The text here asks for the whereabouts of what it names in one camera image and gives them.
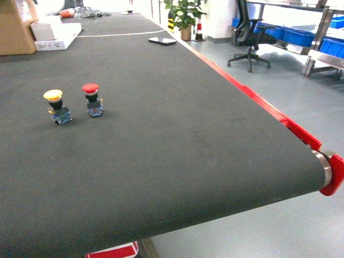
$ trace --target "blue storage bin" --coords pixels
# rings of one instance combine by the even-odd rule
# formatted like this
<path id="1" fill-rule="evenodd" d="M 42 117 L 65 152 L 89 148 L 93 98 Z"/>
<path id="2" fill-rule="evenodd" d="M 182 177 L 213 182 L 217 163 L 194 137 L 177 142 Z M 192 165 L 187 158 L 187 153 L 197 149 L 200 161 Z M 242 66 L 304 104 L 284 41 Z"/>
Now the blue storage bin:
<path id="1" fill-rule="evenodd" d="M 236 28 L 237 25 L 239 24 L 240 19 L 239 18 L 233 18 L 232 21 L 232 27 Z"/>
<path id="2" fill-rule="evenodd" d="M 285 34 L 285 28 L 284 27 L 280 27 L 280 26 L 276 26 L 275 27 L 275 32 L 272 36 L 274 36 L 275 39 L 283 39 Z"/>
<path id="3" fill-rule="evenodd" d="M 344 42 L 332 39 L 323 39 L 320 52 L 344 58 Z"/>
<path id="4" fill-rule="evenodd" d="M 312 46 L 313 38 L 314 38 L 314 33 L 312 32 L 286 28 L 284 36 L 283 36 L 283 41 L 289 42 L 301 47 L 310 47 Z"/>
<path id="5" fill-rule="evenodd" d="M 271 24 L 257 23 L 257 26 L 258 25 L 264 26 L 264 25 L 271 25 Z M 280 26 L 276 26 L 276 25 L 273 25 L 273 26 L 275 26 L 275 28 L 268 28 L 265 30 L 265 33 L 273 36 L 275 39 L 283 39 L 284 33 L 285 33 L 284 27 L 280 27 Z M 259 33 L 259 32 L 260 32 L 260 29 L 258 29 L 258 28 L 256 28 L 254 30 L 254 33 Z"/>
<path id="6" fill-rule="evenodd" d="M 343 28 L 344 16 L 334 17 L 329 25 L 331 28 Z"/>

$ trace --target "black office chair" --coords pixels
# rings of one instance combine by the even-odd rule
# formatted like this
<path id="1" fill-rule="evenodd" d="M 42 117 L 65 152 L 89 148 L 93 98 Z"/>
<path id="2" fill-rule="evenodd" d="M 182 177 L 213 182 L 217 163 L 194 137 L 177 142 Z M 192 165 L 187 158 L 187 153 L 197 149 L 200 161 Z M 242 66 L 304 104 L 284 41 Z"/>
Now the black office chair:
<path id="1" fill-rule="evenodd" d="M 267 63 L 267 68 L 271 68 L 270 62 L 260 58 L 258 55 L 253 54 L 253 51 L 259 49 L 259 44 L 274 44 L 276 43 L 276 39 L 266 34 L 265 31 L 268 28 L 274 28 L 272 25 L 258 25 L 256 27 L 257 22 L 262 21 L 262 19 L 249 19 L 248 11 L 247 11 L 247 2 L 246 0 L 237 0 L 238 8 L 239 8 L 239 15 L 240 21 L 234 30 L 233 40 L 234 45 L 236 46 L 249 46 L 247 54 L 235 54 L 233 59 L 228 61 L 227 66 L 231 67 L 232 61 L 237 61 L 241 59 L 248 59 L 249 61 L 249 69 L 248 72 L 252 73 L 252 59 L 256 61 L 262 61 Z M 254 28 L 260 30 L 259 33 L 254 33 Z"/>

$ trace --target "cardboard box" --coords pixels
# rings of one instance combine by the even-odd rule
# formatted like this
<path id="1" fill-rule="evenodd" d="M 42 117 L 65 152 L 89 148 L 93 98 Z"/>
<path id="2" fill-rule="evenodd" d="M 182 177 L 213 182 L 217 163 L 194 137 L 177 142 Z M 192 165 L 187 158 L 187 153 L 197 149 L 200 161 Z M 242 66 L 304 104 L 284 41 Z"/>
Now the cardboard box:
<path id="1" fill-rule="evenodd" d="M 37 51 L 65 50 L 81 32 L 80 23 L 62 24 L 62 34 L 56 40 L 35 41 Z"/>
<path id="2" fill-rule="evenodd" d="M 60 16 L 43 16 L 31 24 L 36 41 L 55 40 L 62 32 Z"/>
<path id="3" fill-rule="evenodd" d="M 36 20 L 32 0 L 0 0 L 0 55 L 35 52 L 30 24 Z"/>

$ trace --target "black smartphone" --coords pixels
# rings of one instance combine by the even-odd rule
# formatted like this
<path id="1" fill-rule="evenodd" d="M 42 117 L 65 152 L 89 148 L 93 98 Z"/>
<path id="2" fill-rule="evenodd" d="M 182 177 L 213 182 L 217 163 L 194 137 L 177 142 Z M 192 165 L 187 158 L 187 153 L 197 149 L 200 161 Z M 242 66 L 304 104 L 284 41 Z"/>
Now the black smartphone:
<path id="1" fill-rule="evenodd" d="M 176 44 L 176 40 L 175 39 L 168 39 L 168 38 L 150 38 L 148 39 L 149 42 L 153 42 L 153 43 L 157 43 L 157 44 L 161 44 L 164 46 L 169 46 L 169 45 L 173 45 Z"/>

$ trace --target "red object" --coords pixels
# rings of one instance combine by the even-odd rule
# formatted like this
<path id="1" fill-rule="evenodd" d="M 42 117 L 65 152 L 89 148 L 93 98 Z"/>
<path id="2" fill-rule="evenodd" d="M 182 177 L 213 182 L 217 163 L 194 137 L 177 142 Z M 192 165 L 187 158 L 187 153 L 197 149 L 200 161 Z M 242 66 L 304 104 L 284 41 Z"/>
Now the red object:
<path id="1" fill-rule="evenodd" d="M 199 23 L 197 24 L 197 30 L 198 31 L 202 30 L 202 24 L 200 23 L 200 19 L 199 19 Z"/>
<path id="2" fill-rule="evenodd" d="M 333 155 L 328 163 L 332 170 L 331 182 L 320 190 L 326 196 L 333 195 L 344 181 L 344 160 L 338 155 Z"/>
<path id="3" fill-rule="evenodd" d="M 94 93 L 98 90 L 99 86 L 96 83 L 85 84 L 81 89 L 87 94 Z"/>
<path id="4" fill-rule="evenodd" d="M 199 57 L 203 62 L 213 68 L 216 72 L 218 72 L 223 78 L 228 80 L 238 89 L 240 89 L 243 93 L 245 93 L 248 97 L 250 97 L 254 102 L 256 102 L 259 106 L 264 108 L 267 112 L 269 112 L 273 117 L 275 117 L 278 121 L 280 121 L 285 127 L 287 127 L 295 136 L 297 136 L 302 142 L 308 144 L 312 149 L 315 151 L 319 151 L 321 147 L 321 142 L 316 139 L 313 135 L 309 132 L 304 130 L 301 126 L 296 124 L 293 120 L 283 114 L 281 111 L 276 109 L 272 106 L 269 102 L 267 102 L 264 98 L 259 96 L 249 87 L 242 85 L 238 81 L 236 81 L 233 77 L 229 76 L 224 70 L 218 67 L 214 62 L 210 61 L 201 53 L 197 52 L 195 49 L 190 47 L 187 43 L 182 40 L 178 40 L 180 44 L 186 47 L 188 50 L 194 53 L 197 57 Z M 330 160 L 328 161 L 331 170 L 332 170 L 332 179 L 328 186 L 320 189 L 320 192 L 325 196 L 333 195 L 341 183 L 344 181 L 344 160 L 339 157 L 338 155 L 333 155 Z"/>
<path id="5" fill-rule="evenodd" d="M 64 18 L 73 18 L 75 16 L 75 12 L 73 9 L 67 9 L 67 10 L 63 10 L 60 12 L 60 17 L 62 19 Z"/>
<path id="6" fill-rule="evenodd" d="M 96 253 L 85 255 L 85 258 L 133 258 L 139 252 L 137 242 L 109 248 Z"/>

